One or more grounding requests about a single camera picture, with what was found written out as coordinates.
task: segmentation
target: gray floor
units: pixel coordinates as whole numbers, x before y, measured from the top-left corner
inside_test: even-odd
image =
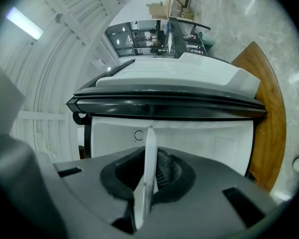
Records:
[[[216,43],[211,55],[231,62],[252,41],[267,56],[277,76],[286,108],[287,143],[279,177],[272,190],[293,196],[299,174],[299,35],[276,0],[192,0],[195,22],[211,27]]]

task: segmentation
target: light fixture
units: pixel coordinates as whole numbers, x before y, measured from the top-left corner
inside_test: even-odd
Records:
[[[38,40],[43,34],[43,30],[40,27],[34,24],[29,18],[27,18],[21,11],[19,11],[15,7],[13,7],[8,12],[6,18],[20,27],[23,31],[27,32],[36,40]]]

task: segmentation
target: wood grain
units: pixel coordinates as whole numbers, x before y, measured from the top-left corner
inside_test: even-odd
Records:
[[[256,99],[265,104],[267,116],[255,122],[254,148],[249,171],[259,186],[270,191],[278,177],[286,145],[286,112],[275,73],[256,42],[231,63],[260,80]]]

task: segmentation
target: brown wooden surface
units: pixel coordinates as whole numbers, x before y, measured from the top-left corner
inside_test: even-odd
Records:
[[[256,99],[265,104],[267,116],[255,125],[254,148],[249,171],[257,184],[270,191],[278,177],[286,145],[286,113],[275,73],[256,42],[231,63],[260,80]]]

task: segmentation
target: fluorescent light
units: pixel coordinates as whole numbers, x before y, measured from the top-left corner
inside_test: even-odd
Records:
[[[23,31],[27,32],[35,39],[39,39],[43,34],[43,30],[28,19],[21,11],[13,7],[6,18],[20,27]]]

